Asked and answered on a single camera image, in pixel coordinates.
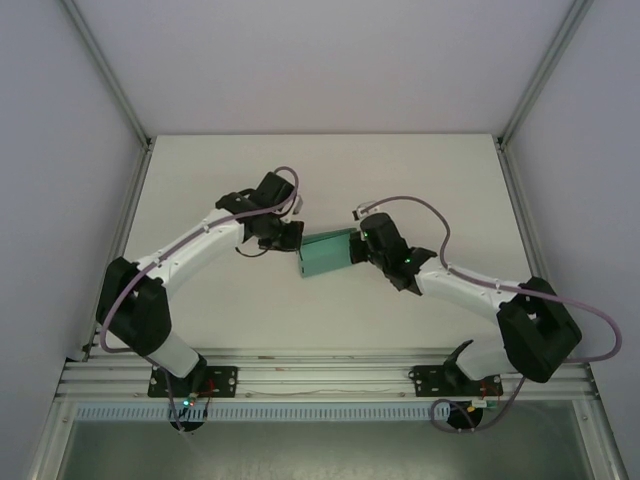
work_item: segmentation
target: white floor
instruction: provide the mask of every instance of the white floor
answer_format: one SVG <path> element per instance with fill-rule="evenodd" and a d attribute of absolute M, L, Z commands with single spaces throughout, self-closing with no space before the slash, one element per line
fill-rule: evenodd
<path fill-rule="evenodd" d="M 164 246 L 219 197 L 257 186 L 280 165 L 300 175 L 307 233 L 353 226 L 362 202 L 418 195 L 451 223 L 449 261 L 503 279 L 530 276 L 489 135 L 159 137 L 125 256 Z M 411 245 L 438 249 L 444 230 L 426 209 L 386 211 Z M 257 251 L 251 242 L 244 248 Z M 174 329 L 200 348 L 448 347 L 496 328 L 397 292 L 372 265 L 302 279 L 296 255 L 275 252 L 248 259 L 230 251 L 182 287 L 171 313 Z"/>

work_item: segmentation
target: black mounting bracket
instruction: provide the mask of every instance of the black mounting bracket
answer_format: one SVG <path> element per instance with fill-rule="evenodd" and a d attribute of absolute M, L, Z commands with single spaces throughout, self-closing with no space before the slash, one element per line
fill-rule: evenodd
<path fill-rule="evenodd" d="M 188 384 L 179 382 L 179 379 L 170 377 L 171 389 L 173 396 L 176 398 L 187 397 L 192 393 Z M 213 382 L 213 392 L 209 393 L 209 380 Z M 236 387 L 238 385 L 238 367 L 216 367 L 207 366 L 204 369 L 203 391 L 198 392 L 200 398 L 234 398 L 236 396 Z M 147 395 L 150 398 L 168 398 L 169 392 L 167 388 L 167 378 L 160 369 L 152 369 L 151 379 L 149 380 L 149 390 Z"/>
<path fill-rule="evenodd" d="M 445 376 L 443 365 L 416 365 L 409 371 L 416 397 L 481 397 L 502 395 L 500 377 L 489 376 L 483 380 L 467 380 L 453 385 Z"/>

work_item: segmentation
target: white wall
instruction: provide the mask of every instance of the white wall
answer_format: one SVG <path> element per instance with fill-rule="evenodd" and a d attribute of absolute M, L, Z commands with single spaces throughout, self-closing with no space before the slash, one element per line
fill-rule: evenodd
<path fill-rule="evenodd" d="M 147 131 L 500 133 L 571 0 L 78 0 Z"/>
<path fill-rule="evenodd" d="M 512 153 L 553 281 L 610 312 L 624 346 L 594 364 L 632 478 L 640 421 L 640 2 L 596 1 L 513 142 Z M 587 353 L 611 334 L 576 314 Z"/>
<path fill-rule="evenodd" d="M 2 2 L 0 65 L 0 465 L 21 479 L 139 147 L 56 2 Z"/>

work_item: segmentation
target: green block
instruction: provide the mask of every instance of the green block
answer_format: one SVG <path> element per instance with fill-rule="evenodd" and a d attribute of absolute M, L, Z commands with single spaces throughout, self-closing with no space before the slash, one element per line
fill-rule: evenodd
<path fill-rule="evenodd" d="M 352 265 L 349 235 L 355 231 L 355 228 L 348 228 L 302 237 L 298 252 L 300 275 L 311 277 Z"/>

